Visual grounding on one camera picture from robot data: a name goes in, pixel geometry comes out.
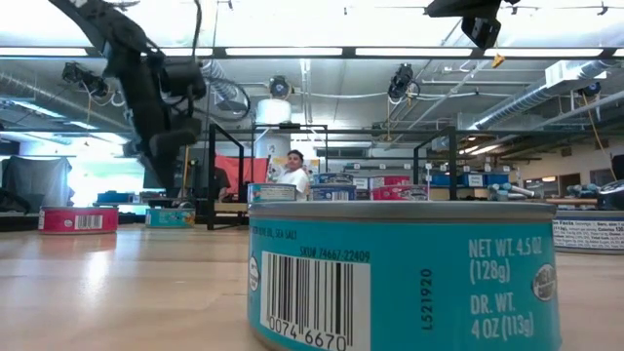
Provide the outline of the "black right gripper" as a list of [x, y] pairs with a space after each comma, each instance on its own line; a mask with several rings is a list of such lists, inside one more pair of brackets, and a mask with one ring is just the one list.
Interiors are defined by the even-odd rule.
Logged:
[[433, 0], [426, 7], [431, 18], [494, 18], [502, 0]]

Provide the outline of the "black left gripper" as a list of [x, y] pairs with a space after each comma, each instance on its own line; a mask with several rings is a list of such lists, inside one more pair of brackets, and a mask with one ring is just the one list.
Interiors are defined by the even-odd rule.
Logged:
[[140, 156], [140, 163], [144, 167], [142, 187], [166, 189], [170, 192], [175, 187], [178, 157], [176, 151], [198, 140], [201, 120], [186, 115], [174, 115], [170, 118], [160, 114], [156, 117], [140, 116], [133, 122], [133, 126], [135, 135], [131, 140], [131, 154], [162, 155], [160, 167], [147, 156]]

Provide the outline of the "teal seafood can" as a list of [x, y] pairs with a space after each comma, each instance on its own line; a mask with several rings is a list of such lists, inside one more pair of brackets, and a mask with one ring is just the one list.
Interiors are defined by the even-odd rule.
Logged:
[[147, 209], [145, 225], [151, 228], [191, 228], [195, 225], [193, 209]]
[[296, 200], [296, 187], [287, 183], [250, 183], [249, 203], [284, 202]]
[[551, 205], [250, 206], [248, 320], [275, 351], [561, 351]]

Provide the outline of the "wooden shelf black metal legs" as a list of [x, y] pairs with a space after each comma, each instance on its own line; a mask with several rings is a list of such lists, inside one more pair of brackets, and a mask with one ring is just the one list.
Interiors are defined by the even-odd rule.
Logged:
[[[255, 130], [263, 129], [265, 132], [274, 132], [276, 134], [319, 134], [322, 136], [321, 141], [325, 143], [325, 148], [329, 148], [329, 135], [330, 134], [343, 134], [343, 135], [375, 135], [381, 134], [381, 130], [331, 130], [327, 125], [310, 125], [303, 126], [300, 124], [269, 124], [269, 125], [252, 125], [249, 130], [224, 130], [221, 126], [216, 123], [210, 123], [208, 125], [208, 129], [205, 132], [202, 132], [202, 135], [206, 137], [205, 142], [208, 144], [204, 147], [204, 151], [207, 152], [207, 156], [204, 157], [205, 166], [208, 168], [208, 179], [209, 181], [213, 180], [215, 176], [215, 158], [216, 158], [216, 135], [223, 135], [227, 141], [232, 142], [238, 148], [238, 164], [237, 164], [237, 177], [238, 181], [236, 185], [238, 186], [238, 196], [241, 197], [246, 194], [247, 187], [245, 185], [245, 146], [231, 133], [234, 134], [250, 134], [253, 143], [251, 146], [251, 156], [249, 159], [250, 162], [250, 172], [251, 179], [254, 175], [254, 142], [256, 140], [260, 140], [260, 137], [255, 137]], [[424, 145], [430, 143], [432, 140], [438, 137], [449, 137], [450, 141], [450, 152], [449, 156], [450, 167], [455, 172], [456, 170], [456, 155], [457, 146], [456, 146], [456, 137], [458, 131], [455, 126], [447, 126], [441, 130], [433, 133], [432, 131], [414, 131], [414, 130], [399, 130], [399, 134], [405, 135], [421, 135], [426, 136], [420, 144], [418, 144], [413, 149], [412, 161], [414, 163], [417, 162], [418, 158], [418, 149], [423, 147]], [[205, 221], [208, 230], [214, 230], [216, 224], [228, 224], [229, 226], [237, 226], [244, 225], [245, 221], [242, 218], [243, 213], [247, 211], [247, 203], [220, 203], [216, 197], [212, 194], [212, 186], [208, 187], [207, 194], [207, 204], [203, 206], [206, 211]]]

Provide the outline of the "black monitor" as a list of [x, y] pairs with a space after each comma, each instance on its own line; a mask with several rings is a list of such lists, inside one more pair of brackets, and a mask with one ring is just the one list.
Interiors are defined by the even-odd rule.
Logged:
[[172, 177], [166, 178], [166, 185], [159, 182], [158, 175], [151, 169], [145, 168], [143, 176], [144, 189], [164, 189], [172, 187], [180, 189], [183, 184], [187, 188], [196, 188], [207, 184], [207, 174], [204, 169], [204, 154], [199, 148], [190, 148], [189, 153], [180, 149], [175, 161], [165, 167], [167, 173], [173, 172]]

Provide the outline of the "blue box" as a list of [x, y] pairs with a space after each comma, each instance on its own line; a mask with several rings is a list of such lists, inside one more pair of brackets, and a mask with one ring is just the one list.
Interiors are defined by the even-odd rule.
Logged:
[[97, 195], [97, 202], [99, 204], [131, 204], [134, 198], [134, 193], [106, 191]]

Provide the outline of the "red panel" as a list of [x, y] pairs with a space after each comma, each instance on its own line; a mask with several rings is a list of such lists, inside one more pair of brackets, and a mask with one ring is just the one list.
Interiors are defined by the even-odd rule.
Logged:
[[[216, 155], [215, 166], [223, 169], [227, 174], [230, 186], [228, 194], [239, 193], [239, 159]], [[267, 178], [268, 158], [244, 158], [243, 159], [243, 182], [264, 183]]]

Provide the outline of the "white cylindrical lamp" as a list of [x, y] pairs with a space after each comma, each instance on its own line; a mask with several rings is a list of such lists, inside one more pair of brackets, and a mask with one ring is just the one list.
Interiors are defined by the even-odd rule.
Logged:
[[258, 124], [281, 124], [292, 120], [292, 106], [287, 100], [262, 99], [257, 103], [255, 121]]

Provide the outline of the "person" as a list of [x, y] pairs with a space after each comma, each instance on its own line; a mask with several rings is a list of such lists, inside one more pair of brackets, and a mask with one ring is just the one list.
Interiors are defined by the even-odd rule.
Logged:
[[297, 201], [308, 200], [309, 176], [303, 170], [303, 154], [301, 152], [294, 149], [288, 153], [286, 170], [279, 177], [278, 182], [294, 185]]

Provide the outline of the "grey cloth cover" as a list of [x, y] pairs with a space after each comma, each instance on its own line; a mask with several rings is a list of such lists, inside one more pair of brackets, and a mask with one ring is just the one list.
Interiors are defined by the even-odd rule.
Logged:
[[73, 196], [69, 186], [72, 167], [67, 159], [26, 159], [11, 156], [0, 162], [2, 187], [14, 193], [30, 206], [66, 207]]

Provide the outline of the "blue storage bins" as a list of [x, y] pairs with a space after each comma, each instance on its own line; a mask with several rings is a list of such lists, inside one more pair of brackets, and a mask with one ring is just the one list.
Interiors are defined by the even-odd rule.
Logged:
[[[509, 181], [507, 174], [461, 174], [456, 178], [458, 187], [485, 188], [493, 184], [503, 184]], [[432, 175], [430, 182], [434, 187], [449, 187], [449, 175]]]

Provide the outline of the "black rounded equipment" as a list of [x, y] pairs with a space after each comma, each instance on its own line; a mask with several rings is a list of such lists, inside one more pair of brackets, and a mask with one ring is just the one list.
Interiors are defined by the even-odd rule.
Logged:
[[624, 211], [624, 154], [612, 159], [616, 181], [599, 190], [597, 207], [602, 211]]

